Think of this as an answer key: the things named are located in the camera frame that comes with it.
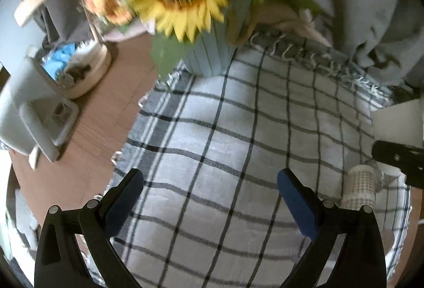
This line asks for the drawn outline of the patterned paper cup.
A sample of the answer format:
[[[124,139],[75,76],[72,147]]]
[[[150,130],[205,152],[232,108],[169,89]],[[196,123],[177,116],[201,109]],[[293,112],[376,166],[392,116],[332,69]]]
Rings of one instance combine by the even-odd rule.
[[[343,183],[341,208],[359,210],[362,206],[375,208],[377,193],[376,170],[369,165],[357,165],[348,171]]]

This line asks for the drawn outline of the white box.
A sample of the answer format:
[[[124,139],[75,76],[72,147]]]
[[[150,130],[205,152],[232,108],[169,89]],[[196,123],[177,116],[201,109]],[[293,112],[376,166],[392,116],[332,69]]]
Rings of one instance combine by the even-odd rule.
[[[418,99],[371,113],[374,138],[423,147],[423,121]]]

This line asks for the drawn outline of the grey blanket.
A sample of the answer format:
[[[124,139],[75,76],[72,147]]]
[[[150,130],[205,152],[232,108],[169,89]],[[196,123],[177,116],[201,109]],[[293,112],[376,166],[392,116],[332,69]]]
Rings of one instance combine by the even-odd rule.
[[[325,15],[319,30],[333,47],[389,86],[423,83],[420,0],[315,0]]]

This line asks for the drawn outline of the black white checked tablecloth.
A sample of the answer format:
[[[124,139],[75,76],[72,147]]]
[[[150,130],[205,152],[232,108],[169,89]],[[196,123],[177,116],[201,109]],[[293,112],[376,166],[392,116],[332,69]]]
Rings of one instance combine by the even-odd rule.
[[[280,47],[254,38],[210,78],[179,65],[139,111],[110,183],[144,176],[111,241],[141,286],[279,287],[308,246],[279,171],[340,203],[348,171],[371,163],[371,113],[386,98],[318,68],[335,51],[288,36]]]

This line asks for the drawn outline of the round wooden basket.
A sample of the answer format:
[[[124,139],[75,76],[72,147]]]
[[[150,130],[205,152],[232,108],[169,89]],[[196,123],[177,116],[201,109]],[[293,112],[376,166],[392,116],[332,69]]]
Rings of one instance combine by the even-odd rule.
[[[22,0],[14,12],[14,19],[21,28],[26,26],[35,10],[48,0]],[[111,53],[92,21],[91,14],[82,6],[93,40],[76,52],[63,70],[60,84],[64,95],[77,99],[88,93],[107,74],[111,65]]]

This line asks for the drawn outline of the light blue ribbed vase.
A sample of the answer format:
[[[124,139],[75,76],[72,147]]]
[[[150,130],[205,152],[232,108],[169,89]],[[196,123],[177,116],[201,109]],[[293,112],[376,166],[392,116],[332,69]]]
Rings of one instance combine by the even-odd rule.
[[[223,10],[223,22],[213,20],[209,31],[202,31],[193,44],[184,46],[183,62],[189,73],[204,78],[225,73],[241,45],[250,8],[251,0],[230,0]]]

